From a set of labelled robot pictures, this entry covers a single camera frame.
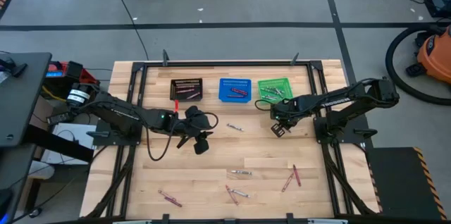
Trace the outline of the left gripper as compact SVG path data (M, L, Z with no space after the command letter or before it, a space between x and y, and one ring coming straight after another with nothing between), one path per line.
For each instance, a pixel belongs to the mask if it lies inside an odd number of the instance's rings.
M175 126L175 134L181 137L177 148L181 148L189 139L194 137L194 151L203 154L209 149L207 137L214 127L209 123L207 114L196 106L191 106L185 111L185 119L179 120Z

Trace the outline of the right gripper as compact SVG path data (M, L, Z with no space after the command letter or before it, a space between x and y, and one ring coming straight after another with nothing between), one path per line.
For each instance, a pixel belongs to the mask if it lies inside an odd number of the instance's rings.
M272 104L270 108L270 117L283 125L296 125L300 118L299 97L293 99L284 99L277 104ZM271 131L278 137L285 134L285 128L282 125L274 124Z

